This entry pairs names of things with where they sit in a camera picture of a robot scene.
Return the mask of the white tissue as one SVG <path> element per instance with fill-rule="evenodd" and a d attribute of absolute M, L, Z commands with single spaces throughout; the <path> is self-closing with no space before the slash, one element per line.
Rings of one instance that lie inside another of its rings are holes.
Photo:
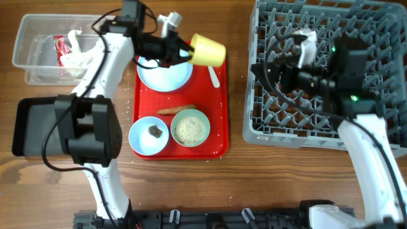
<path fill-rule="evenodd" d="M 80 48 L 78 36 L 82 34 L 81 30 L 71 30 L 67 37 L 71 44 L 68 54 L 63 54 L 60 58 L 62 65 L 67 68 L 71 76 L 79 78 L 93 60 L 94 46 L 89 51 L 83 52 Z"/>

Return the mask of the pile of rice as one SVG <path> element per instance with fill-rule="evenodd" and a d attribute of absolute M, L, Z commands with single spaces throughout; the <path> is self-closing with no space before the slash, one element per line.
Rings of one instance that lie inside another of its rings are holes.
<path fill-rule="evenodd" d="M 205 136 L 205 125 L 195 116 L 181 118 L 176 125 L 176 137 L 185 146 L 195 146 L 202 142 Z"/>

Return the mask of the carrot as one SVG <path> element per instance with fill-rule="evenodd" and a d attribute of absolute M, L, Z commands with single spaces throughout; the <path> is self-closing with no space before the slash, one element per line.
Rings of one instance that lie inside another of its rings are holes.
<path fill-rule="evenodd" d="M 162 116 L 168 116 L 168 115 L 176 115 L 177 113 L 184 111 L 186 109 L 196 109 L 197 107 L 194 104 L 188 104 L 188 105 L 183 105 L 183 106 L 178 106 L 178 107 L 172 107 L 172 108 L 165 108 L 157 111 L 158 115 Z"/>

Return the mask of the green bowl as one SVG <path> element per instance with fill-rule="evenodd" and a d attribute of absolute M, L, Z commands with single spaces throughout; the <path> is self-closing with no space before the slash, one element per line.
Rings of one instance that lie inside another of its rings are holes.
<path fill-rule="evenodd" d="M 208 117 L 197 109 L 186 109 L 175 115 L 170 131 L 173 139 L 188 148 L 205 142 L 210 134 Z"/>

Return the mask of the white plastic spoon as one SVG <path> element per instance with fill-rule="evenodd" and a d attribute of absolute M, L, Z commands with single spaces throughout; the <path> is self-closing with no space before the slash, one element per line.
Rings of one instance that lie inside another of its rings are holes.
<path fill-rule="evenodd" d="M 212 82 L 212 85 L 214 88 L 219 88 L 220 87 L 220 82 L 219 79 L 215 73 L 215 70 L 212 66 L 208 67 L 208 71 L 209 71 L 209 76 L 210 76 L 210 80 Z"/>

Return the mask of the red snack wrapper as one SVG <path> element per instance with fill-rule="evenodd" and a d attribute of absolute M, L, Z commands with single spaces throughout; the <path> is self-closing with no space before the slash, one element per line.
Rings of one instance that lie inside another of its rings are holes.
<path fill-rule="evenodd" d="M 53 37 L 54 48 L 57 54 L 57 65 L 63 67 L 61 56 L 71 53 L 71 48 L 67 45 L 63 35 Z"/>

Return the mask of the dark brown food scrap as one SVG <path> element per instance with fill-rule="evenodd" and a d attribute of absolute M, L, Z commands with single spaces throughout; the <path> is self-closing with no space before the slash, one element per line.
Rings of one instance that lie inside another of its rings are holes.
<path fill-rule="evenodd" d="M 148 132 L 150 135 L 152 135 L 155 138 L 160 138 L 163 134 L 163 131 L 160 128 L 158 128 L 157 125 L 149 126 Z"/>

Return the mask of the small light blue bowl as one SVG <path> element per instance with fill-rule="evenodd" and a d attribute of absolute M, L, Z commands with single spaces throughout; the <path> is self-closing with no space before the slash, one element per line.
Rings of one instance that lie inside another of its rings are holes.
<path fill-rule="evenodd" d="M 153 126 L 162 131 L 160 137 L 154 137 L 149 133 L 149 128 Z M 166 147 L 169 137 L 169 129 L 161 119 L 155 116 L 146 116 L 131 126 L 128 142 L 137 154 L 153 156 L 159 154 Z"/>

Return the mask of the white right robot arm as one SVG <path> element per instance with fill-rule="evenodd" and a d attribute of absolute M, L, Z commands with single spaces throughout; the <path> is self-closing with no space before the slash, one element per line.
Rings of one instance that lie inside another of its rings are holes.
<path fill-rule="evenodd" d="M 293 35 L 297 56 L 264 60 L 251 72 L 267 92 L 278 97 L 301 89 L 324 100 L 322 116 L 336 120 L 361 189 L 365 220 L 342 212 L 325 200 L 302 203 L 307 228 L 406 228 L 406 185 L 387 138 L 386 122 L 375 97 L 363 90 L 368 46 L 359 38 L 335 39 L 327 69 L 311 65 L 315 41 Z"/>

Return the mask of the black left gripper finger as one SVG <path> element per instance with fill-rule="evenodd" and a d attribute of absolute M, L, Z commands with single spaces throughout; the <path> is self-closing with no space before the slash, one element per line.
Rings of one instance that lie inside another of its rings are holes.
<path fill-rule="evenodd" d="M 184 50 L 186 52 L 194 52 L 195 49 L 187 42 L 185 42 L 181 38 L 175 38 L 175 52 L 179 53 L 180 50 Z"/>
<path fill-rule="evenodd" d="M 171 67 L 174 65 L 182 64 L 184 62 L 188 62 L 191 59 L 192 59 L 192 56 L 190 56 L 190 55 L 187 55 L 185 57 L 180 56 L 179 54 L 169 55 L 169 56 L 165 57 L 165 67 Z"/>

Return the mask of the light blue plate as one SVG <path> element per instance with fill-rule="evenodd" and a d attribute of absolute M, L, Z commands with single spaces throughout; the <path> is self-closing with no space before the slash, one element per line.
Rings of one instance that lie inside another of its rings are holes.
<path fill-rule="evenodd" d="M 169 68 L 158 67 L 154 60 L 138 58 L 138 63 L 145 69 L 137 66 L 139 79 L 150 89 L 157 92 L 171 92 L 184 86 L 193 72 L 193 65 L 188 62 L 170 66 Z"/>

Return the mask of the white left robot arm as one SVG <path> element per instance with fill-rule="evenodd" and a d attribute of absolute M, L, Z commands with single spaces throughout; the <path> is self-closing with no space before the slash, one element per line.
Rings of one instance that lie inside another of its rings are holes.
<path fill-rule="evenodd" d="M 176 28 L 178 22 L 163 23 L 159 37 L 144 32 L 141 22 L 117 17 L 106 20 L 90 52 L 90 67 L 71 95 L 55 101 L 56 123 L 62 151 L 72 157 L 74 170 L 88 178 L 97 203 L 97 228 L 131 228 L 132 207 L 123 190 L 117 157 L 122 131 L 111 101 L 127 64 L 136 56 L 170 67 L 191 59 L 180 50 L 191 51 Z"/>

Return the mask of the yellow plastic cup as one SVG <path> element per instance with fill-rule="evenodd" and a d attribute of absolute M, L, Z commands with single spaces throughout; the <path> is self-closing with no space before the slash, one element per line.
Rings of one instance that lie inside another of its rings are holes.
<path fill-rule="evenodd" d="M 209 38 L 194 34 L 190 46 L 193 51 L 189 51 L 189 63 L 196 66 L 220 67 L 226 58 L 226 47 L 221 43 Z"/>

